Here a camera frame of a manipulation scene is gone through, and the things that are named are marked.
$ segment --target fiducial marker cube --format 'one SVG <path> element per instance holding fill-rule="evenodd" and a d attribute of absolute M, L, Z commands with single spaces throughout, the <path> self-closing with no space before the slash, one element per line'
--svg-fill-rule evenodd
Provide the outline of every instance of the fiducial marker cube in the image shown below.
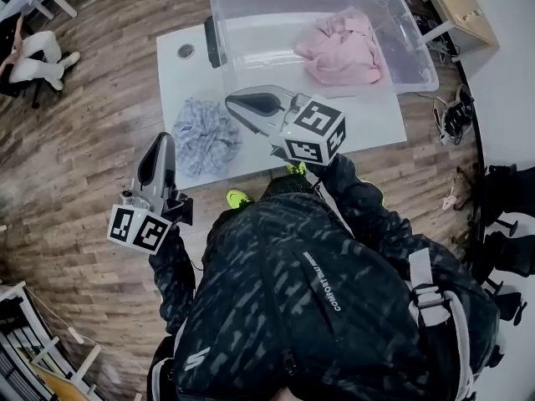
<path fill-rule="evenodd" d="M 328 165 L 345 140 L 345 117 L 326 98 L 314 95 L 281 132 L 290 160 Z"/>
<path fill-rule="evenodd" d="M 108 239 L 147 254 L 156 254 L 171 227 L 171 222 L 154 212 L 132 205 L 114 205 Z"/>

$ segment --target person sitting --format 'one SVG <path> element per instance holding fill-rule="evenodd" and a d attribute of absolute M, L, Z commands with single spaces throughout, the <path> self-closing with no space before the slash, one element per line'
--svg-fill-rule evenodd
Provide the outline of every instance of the person sitting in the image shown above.
<path fill-rule="evenodd" d="M 21 30 L 24 16 L 16 13 L 0 22 L 0 84 L 16 84 L 33 79 L 44 79 L 56 90 L 62 90 L 61 78 L 69 67 L 80 60 L 79 52 L 61 58 L 61 48 L 52 31 L 35 33 L 23 40 Z M 31 59 L 43 51 L 45 61 Z"/>

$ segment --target pink towel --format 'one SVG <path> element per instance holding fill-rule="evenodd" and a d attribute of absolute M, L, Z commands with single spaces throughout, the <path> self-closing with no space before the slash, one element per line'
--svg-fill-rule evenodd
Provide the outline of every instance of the pink towel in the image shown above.
<path fill-rule="evenodd" d="M 308 59 L 305 68 L 322 84 L 372 84 L 382 77 L 374 30 L 355 8 L 316 21 L 295 53 Z"/>

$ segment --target wooden desk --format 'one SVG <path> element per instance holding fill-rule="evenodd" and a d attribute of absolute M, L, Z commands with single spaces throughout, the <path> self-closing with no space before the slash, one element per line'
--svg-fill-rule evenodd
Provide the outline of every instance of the wooden desk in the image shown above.
<path fill-rule="evenodd" d="M 86 394 L 82 393 L 71 381 L 56 376 L 43 367 L 35 364 L 31 365 L 33 372 L 52 389 L 60 401 L 90 401 Z"/>
<path fill-rule="evenodd" d="M 491 24 L 479 7 L 477 0 L 431 0 L 431 2 L 435 4 L 439 14 L 446 19 L 442 25 L 424 36 L 425 43 L 444 33 L 456 30 L 471 37 L 468 51 L 488 46 L 499 48 L 500 45 L 494 31 L 492 31 Z M 465 50 L 463 48 L 466 49 L 466 46 L 461 46 L 461 50 Z"/>

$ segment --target strap buckle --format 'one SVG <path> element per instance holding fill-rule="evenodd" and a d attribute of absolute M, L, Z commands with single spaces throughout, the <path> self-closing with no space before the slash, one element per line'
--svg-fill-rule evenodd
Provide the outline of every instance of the strap buckle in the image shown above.
<path fill-rule="evenodd" d="M 298 366 L 290 349 L 283 350 L 283 365 L 289 377 L 292 377 L 298 371 Z"/>
<path fill-rule="evenodd" d="M 419 310 L 442 306 L 446 299 L 439 290 L 439 287 L 432 284 L 420 284 L 418 287 L 413 288 L 415 306 Z"/>

